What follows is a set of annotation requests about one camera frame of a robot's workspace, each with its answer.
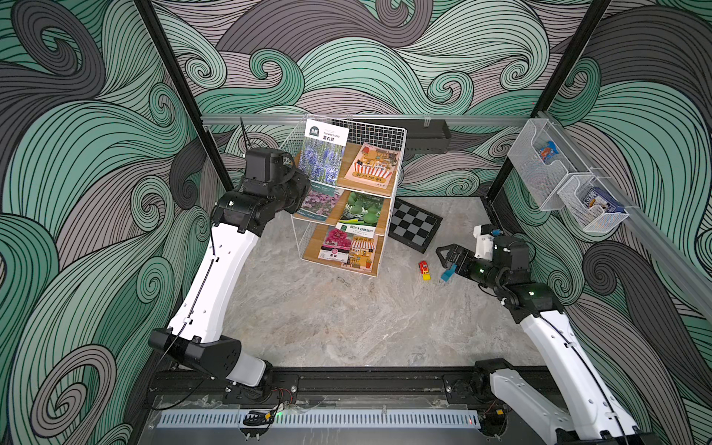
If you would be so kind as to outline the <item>lavender flower seed bag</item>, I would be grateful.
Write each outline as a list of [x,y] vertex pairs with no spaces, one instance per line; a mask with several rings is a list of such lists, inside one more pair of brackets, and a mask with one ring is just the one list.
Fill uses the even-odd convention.
[[336,185],[348,143],[347,127],[307,119],[299,168],[312,181]]

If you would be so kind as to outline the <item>pink cosmos flower seed bag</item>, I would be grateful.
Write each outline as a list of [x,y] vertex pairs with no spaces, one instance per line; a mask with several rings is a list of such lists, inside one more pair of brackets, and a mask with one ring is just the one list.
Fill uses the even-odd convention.
[[312,183],[311,190],[297,213],[302,217],[324,222],[337,206],[343,192],[339,187]]

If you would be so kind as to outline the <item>striped awning shop seed bag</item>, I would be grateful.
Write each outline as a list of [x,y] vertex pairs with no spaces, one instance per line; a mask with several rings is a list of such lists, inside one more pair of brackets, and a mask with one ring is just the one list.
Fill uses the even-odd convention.
[[354,237],[350,245],[350,252],[342,268],[362,273],[372,272],[376,257],[376,239],[368,237]]

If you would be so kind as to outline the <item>green vegetable seed bag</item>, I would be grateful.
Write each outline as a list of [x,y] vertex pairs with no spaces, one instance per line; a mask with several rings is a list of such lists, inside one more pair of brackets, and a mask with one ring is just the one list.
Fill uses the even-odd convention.
[[354,191],[346,195],[335,228],[358,237],[374,238],[385,198]]

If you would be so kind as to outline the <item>magenta flower seed bag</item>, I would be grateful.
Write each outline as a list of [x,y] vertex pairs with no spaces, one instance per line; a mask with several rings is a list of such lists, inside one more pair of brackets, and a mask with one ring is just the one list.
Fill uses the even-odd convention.
[[319,248],[318,258],[324,261],[346,263],[351,249],[352,235],[337,228],[330,228]]

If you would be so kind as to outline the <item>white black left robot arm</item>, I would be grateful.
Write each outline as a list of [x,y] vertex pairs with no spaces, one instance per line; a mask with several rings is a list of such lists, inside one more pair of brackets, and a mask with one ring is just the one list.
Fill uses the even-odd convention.
[[296,213],[311,181],[293,156],[274,148],[247,151],[238,187],[215,204],[209,246],[187,296],[165,328],[148,344],[176,363],[209,378],[248,388],[265,386],[270,366],[223,333],[224,317],[239,275],[265,227],[280,212]]

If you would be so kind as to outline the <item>teal curved plastic block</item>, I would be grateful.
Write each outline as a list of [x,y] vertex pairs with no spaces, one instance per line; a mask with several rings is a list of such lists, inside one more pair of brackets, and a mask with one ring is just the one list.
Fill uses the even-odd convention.
[[448,282],[456,273],[457,265],[452,264],[442,275],[441,280],[443,282]]

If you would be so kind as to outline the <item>black grey chessboard box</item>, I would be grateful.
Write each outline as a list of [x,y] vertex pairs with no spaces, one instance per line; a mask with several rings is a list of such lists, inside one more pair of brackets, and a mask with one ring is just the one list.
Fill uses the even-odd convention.
[[441,223],[439,215],[396,198],[388,236],[412,250],[425,253]]

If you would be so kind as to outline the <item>blue red toy in bin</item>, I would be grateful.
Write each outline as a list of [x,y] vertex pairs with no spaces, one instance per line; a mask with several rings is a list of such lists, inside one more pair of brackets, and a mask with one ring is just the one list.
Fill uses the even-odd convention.
[[560,150],[556,143],[552,140],[547,141],[543,146],[537,149],[541,161],[549,165],[560,158]]

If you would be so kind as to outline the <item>blue white packet in bin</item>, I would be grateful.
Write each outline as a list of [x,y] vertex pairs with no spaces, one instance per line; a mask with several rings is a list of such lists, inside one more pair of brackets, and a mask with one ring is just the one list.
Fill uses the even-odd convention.
[[605,213],[623,214],[626,212],[625,208],[602,187],[586,185],[577,191],[576,197],[581,204],[578,214],[583,218],[599,216],[600,212],[595,211],[594,208],[600,208]]

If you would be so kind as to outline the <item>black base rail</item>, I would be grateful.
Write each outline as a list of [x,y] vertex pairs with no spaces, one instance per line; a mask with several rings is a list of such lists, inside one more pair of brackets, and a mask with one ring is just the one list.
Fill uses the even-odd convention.
[[276,367],[264,389],[176,368],[155,374],[146,392],[146,402],[155,407],[200,399],[245,407],[392,400],[483,410],[503,405],[491,393],[485,370],[474,366]]

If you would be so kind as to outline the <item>clear wall bin left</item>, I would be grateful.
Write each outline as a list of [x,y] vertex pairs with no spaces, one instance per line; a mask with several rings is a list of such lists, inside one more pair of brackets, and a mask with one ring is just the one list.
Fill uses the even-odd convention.
[[[537,149],[549,140],[558,146],[560,158],[546,165]],[[508,152],[509,161],[540,211],[560,211],[565,207],[557,191],[577,171],[568,156],[570,149],[571,145],[553,121],[530,119]]]

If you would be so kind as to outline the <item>clear wall bin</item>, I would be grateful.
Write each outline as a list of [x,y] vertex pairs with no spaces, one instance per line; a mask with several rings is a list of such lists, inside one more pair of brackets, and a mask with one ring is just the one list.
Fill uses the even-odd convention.
[[[546,165],[537,149],[549,140],[558,146],[560,158]],[[571,145],[553,121],[530,119],[508,152],[509,161],[540,211],[560,211],[565,207],[557,191],[577,171],[568,156],[570,149]]]
[[571,174],[557,194],[586,233],[607,234],[629,218],[626,208],[593,174]]

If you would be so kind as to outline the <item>clear wall bin right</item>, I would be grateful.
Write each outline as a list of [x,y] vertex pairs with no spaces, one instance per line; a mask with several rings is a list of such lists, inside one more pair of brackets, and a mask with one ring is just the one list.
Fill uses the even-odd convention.
[[571,174],[557,194],[586,233],[607,234],[629,218],[626,208],[593,174]]

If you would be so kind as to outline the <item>left black corner frame post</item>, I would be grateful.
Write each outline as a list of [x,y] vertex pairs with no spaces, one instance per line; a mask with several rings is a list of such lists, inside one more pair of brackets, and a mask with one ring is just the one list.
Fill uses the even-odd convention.
[[148,34],[156,48],[159,57],[174,84],[177,94],[187,111],[187,117],[197,132],[200,144],[204,149],[208,160],[211,162],[217,177],[226,191],[234,188],[229,172],[221,158],[214,137],[202,122],[202,114],[187,83],[187,79],[179,66],[178,59],[172,50],[168,36],[165,33],[161,21],[159,20],[153,3],[148,0],[135,0],[133,2],[141,16]]

